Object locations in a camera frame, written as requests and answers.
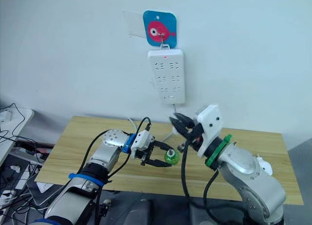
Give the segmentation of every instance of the white wall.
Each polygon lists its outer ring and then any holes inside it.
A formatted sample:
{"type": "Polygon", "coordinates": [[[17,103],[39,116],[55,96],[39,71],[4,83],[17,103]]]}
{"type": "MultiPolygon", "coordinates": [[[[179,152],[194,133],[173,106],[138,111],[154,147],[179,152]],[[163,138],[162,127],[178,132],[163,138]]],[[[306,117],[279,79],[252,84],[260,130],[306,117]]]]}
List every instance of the white wall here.
{"type": "Polygon", "coordinates": [[[1,0],[0,99],[32,108],[24,135],[55,143],[72,115],[168,122],[122,10],[178,20],[193,115],[218,103],[228,128],[312,133],[312,0],[1,0]]]}

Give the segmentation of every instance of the wooden tabletop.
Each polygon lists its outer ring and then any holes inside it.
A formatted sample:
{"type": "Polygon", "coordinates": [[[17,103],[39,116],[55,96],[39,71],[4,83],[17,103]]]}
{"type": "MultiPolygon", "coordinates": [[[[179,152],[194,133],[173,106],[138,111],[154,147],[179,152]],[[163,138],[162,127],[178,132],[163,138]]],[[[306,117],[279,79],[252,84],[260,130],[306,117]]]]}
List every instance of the wooden tabletop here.
{"type": "MultiPolygon", "coordinates": [[[[162,140],[171,132],[171,128],[171,124],[153,122],[150,133],[155,136],[156,140],[162,140]]],[[[38,174],[36,181],[64,185],[69,180],[68,175],[72,172],[76,173],[79,169],[93,138],[108,129],[134,132],[134,127],[128,120],[73,116],[38,174]]],[[[221,136],[229,133],[233,135],[232,140],[237,142],[237,146],[247,149],[253,154],[259,154],[264,160],[271,163],[273,176],[286,191],[286,204],[303,205],[298,183],[281,134],[223,129],[221,136]]],[[[181,136],[172,136],[166,141],[174,148],[183,142],[184,139],[181,136]]],[[[101,138],[93,145],[89,157],[100,143],[101,138]]],[[[164,154],[164,151],[155,148],[151,159],[163,160],[164,154]]],[[[121,153],[114,169],[118,168],[125,158],[126,154],[121,153]]],[[[196,152],[189,148],[186,179],[191,196],[202,197],[205,185],[213,175],[213,171],[205,166],[204,161],[205,158],[199,158],[196,152]]],[[[184,195],[180,179],[180,167],[180,163],[170,168],[141,166],[139,159],[130,159],[127,165],[112,177],[113,181],[104,186],[104,189],[184,195]]],[[[225,182],[221,174],[211,185],[208,197],[241,200],[234,187],[225,182]]]]}

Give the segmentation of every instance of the green ring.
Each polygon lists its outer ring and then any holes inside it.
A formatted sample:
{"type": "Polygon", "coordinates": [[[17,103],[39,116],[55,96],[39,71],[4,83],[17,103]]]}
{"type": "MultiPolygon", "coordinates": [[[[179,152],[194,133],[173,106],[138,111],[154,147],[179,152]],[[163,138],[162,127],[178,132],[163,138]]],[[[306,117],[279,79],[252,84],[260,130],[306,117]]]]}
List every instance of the green ring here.
{"type": "Polygon", "coordinates": [[[210,165],[213,163],[215,158],[218,156],[218,154],[223,150],[223,148],[230,142],[232,135],[228,134],[223,141],[220,143],[220,145],[214,150],[213,154],[210,156],[208,161],[206,162],[206,166],[210,167],[210,165]]]}

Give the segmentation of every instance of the gray floor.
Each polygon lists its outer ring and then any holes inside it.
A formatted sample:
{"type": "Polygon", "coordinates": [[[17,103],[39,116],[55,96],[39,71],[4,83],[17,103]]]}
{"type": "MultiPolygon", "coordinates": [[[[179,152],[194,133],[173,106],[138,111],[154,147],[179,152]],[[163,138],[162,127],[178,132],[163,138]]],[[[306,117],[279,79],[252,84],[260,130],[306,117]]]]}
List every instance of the gray floor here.
{"type": "MultiPolygon", "coordinates": [[[[312,224],[312,141],[307,141],[298,147],[289,151],[289,156],[294,168],[299,187],[304,200],[304,206],[285,205],[285,223],[287,225],[308,225],[312,224]]],[[[102,225],[122,225],[128,212],[133,205],[138,203],[142,198],[151,199],[155,205],[155,225],[188,225],[188,206],[184,197],[169,196],[158,194],[146,194],[136,192],[119,192],[103,191],[101,201],[104,199],[112,199],[112,206],[108,211],[107,217],[102,218],[102,225]]],[[[213,204],[223,203],[223,200],[213,200],[213,204]]],[[[239,220],[242,215],[235,211],[219,211],[223,218],[231,218],[239,220]]],[[[23,221],[24,215],[18,215],[23,221]]],[[[29,221],[41,218],[42,215],[36,211],[29,213],[29,221]]],[[[203,213],[199,220],[204,220],[206,215],[203,213]]],[[[7,220],[4,225],[12,224],[11,220],[7,220]]]]}

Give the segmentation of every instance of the power strip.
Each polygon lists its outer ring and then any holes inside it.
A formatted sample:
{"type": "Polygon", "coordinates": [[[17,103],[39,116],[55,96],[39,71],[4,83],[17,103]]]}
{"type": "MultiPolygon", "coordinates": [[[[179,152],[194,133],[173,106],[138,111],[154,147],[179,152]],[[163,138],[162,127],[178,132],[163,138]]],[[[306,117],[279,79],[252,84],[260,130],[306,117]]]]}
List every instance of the power strip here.
{"type": "Polygon", "coordinates": [[[184,53],[179,49],[148,52],[160,100],[166,104],[185,102],[184,53]]]}
{"type": "MultiPolygon", "coordinates": [[[[0,197],[0,207],[4,207],[6,205],[9,205],[12,201],[7,201],[9,199],[12,199],[13,197],[15,197],[16,195],[16,191],[14,190],[4,190],[1,197],[0,197]]],[[[9,211],[10,207],[3,209],[3,214],[7,214],[7,212],[9,211]]],[[[0,215],[0,224],[3,224],[5,219],[4,215],[0,215]]]]}

